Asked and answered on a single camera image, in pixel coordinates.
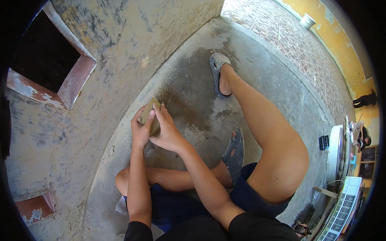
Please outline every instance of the tiled floor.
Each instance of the tiled floor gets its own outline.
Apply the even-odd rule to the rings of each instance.
[[[354,108],[343,76],[319,40],[273,0],[225,0],[221,16],[241,24],[278,48],[306,75],[337,125]]]

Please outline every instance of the finger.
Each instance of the finger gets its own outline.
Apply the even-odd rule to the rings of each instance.
[[[157,108],[156,104],[153,104],[153,109],[156,112],[157,119],[159,121],[159,124],[162,125],[165,121],[164,115],[161,113],[161,110]]]
[[[153,119],[154,119],[154,116],[156,115],[156,112],[154,110],[151,110],[148,117],[147,117],[147,121],[146,123],[144,124],[144,127],[145,128],[148,128],[150,130],[150,127],[151,127],[151,123],[153,123]]]
[[[142,106],[141,108],[139,108],[139,110],[135,113],[134,117],[132,118],[131,121],[137,121],[138,117],[142,114],[142,112],[144,111],[144,109],[146,108],[147,104]]]
[[[165,117],[167,120],[173,121],[173,118],[172,118],[171,115],[169,114],[169,112],[168,112],[168,110],[166,109],[164,103],[161,104],[161,110],[162,110],[162,112],[163,112],[164,117]]]

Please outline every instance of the black sleeve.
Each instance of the black sleeve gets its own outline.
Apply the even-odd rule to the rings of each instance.
[[[367,137],[367,129],[366,129],[366,127],[363,127],[362,131],[363,131],[363,139],[364,139],[364,138]]]
[[[129,222],[124,241],[153,241],[151,229],[138,221]]]
[[[268,218],[258,210],[237,215],[230,222],[228,230],[234,240],[300,240],[287,224]]]

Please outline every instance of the rubber sandal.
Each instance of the rubber sandal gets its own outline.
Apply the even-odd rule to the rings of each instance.
[[[221,160],[227,165],[232,177],[233,186],[236,184],[240,176],[240,170],[244,166],[244,135],[240,127],[237,127],[236,135],[229,139],[229,144]],[[232,150],[235,149],[233,156],[230,156]]]
[[[220,99],[229,99],[230,95],[223,95],[220,92],[220,69],[223,64],[230,64],[230,60],[227,56],[220,53],[213,53],[209,58],[210,67],[213,72],[213,79],[215,81],[215,92]]]

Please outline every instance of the concrete wall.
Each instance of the concrete wall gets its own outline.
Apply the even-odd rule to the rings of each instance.
[[[97,60],[71,111],[7,90],[12,113],[6,160],[16,201],[51,191],[55,214],[29,229],[37,240],[80,240],[95,171],[117,124],[157,68],[223,0],[53,0]]]
[[[355,27],[334,0],[275,0],[301,18],[308,13],[316,22],[311,31],[330,52],[339,66],[351,98],[357,99],[375,90],[372,64]],[[379,143],[379,106],[355,109],[356,120],[362,115],[371,136],[371,145]]]

